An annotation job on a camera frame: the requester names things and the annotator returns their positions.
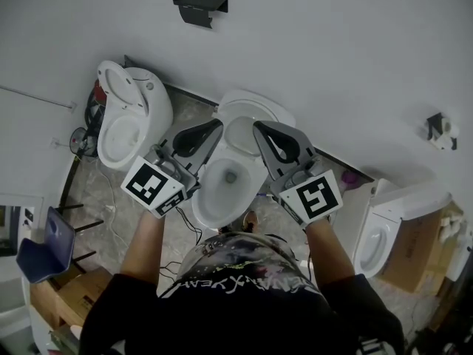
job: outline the packaging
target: packaging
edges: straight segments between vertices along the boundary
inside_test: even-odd
[[[440,243],[440,222],[450,212],[463,214],[455,203],[403,221],[391,253],[377,278],[409,293],[437,294],[452,260],[457,235]]]
[[[30,303],[53,329],[59,328],[64,321],[56,310],[58,291],[81,273],[71,265],[63,274],[38,284],[30,285]]]
[[[31,304],[53,330],[64,323],[82,326],[111,279],[112,275],[105,268],[81,274],[71,266],[59,278],[32,284]]]
[[[56,309],[61,319],[68,325],[82,326],[111,279],[112,275],[100,267],[68,282],[59,290],[56,300]]]

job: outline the metal rod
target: metal rod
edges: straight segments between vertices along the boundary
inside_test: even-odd
[[[90,223],[89,225],[81,226],[80,228],[74,229],[74,231],[75,231],[76,233],[78,233],[78,232],[80,232],[80,231],[84,231],[84,230],[93,228],[94,226],[98,226],[98,225],[100,225],[101,223],[103,223],[103,220],[100,220],[100,221],[97,221],[97,222],[94,222],[94,223]]]
[[[62,213],[64,210],[82,208],[83,206],[84,206],[83,204],[68,205],[68,206],[59,206],[58,208],[56,208],[56,210],[57,210],[59,213]]]
[[[59,105],[60,107],[64,107],[64,108],[67,108],[67,109],[72,109],[73,108],[73,106],[63,104],[63,103],[58,103],[57,101],[47,100],[45,98],[40,98],[38,96],[34,96],[34,95],[31,95],[31,94],[26,93],[26,92],[19,91],[19,90],[14,89],[14,88],[9,88],[9,87],[0,85],[0,89],[4,89],[5,91],[9,91],[9,92],[13,92],[13,93],[18,93],[19,95],[27,96],[28,98],[35,98],[36,100],[44,101],[45,103]]]
[[[86,259],[86,258],[88,258],[88,257],[91,257],[92,255],[95,255],[95,254],[97,254],[96,251],[91,251],[91,252],[88,253],[88,254],[81,255],[80,257],[75,257],[74,259],[72,259],[72,261],[73,261],[74,263],[80,262],[81,260],[84,260],[84,259]]]

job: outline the blue chair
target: blue chair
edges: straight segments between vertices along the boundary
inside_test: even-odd
[[[61,215],[64,210],[82,206],[84,205],[63,206],[57,209],[50,207],[47,211],[44,243],[36,243],[27,238],[21,241],[16,262],[30,283],[40,283],[62,274],[69,269],[71,263],[84,272],[76,263],[92,256],[95,251],[73,259],[75,233],[100,225],[103,220],[74,229]]]

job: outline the toilet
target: toilet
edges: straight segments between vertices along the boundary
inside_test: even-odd
[[[245,212],[268,177],[253,122],[276,121],[294,127],[296,120],[282,106],[243,90],[225,94],[213,117],[223,122],[223,135],[200,169],[202,187],[192,197],[192,209],[201,224],[218,229]]]
[[[436,182],[400,189],[380,179],[344,193],[344,206],[335,217],[333,231],[355,273],[373,277],[383,268],[401,221],[435,212],[451,199]]]
[[[141,68],[103,61],[98,80],[107,95],[98,157],[111,169],[128,171],[172,125],[171,101],[160,79]]]

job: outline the red object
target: red object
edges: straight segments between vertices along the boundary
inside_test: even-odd
[[[98,83],[98,80],[96,80],[94,84],[94,95],[95,95],[95,100],[99,104],[106,105],[106,94],[103,91],[100,84]]]

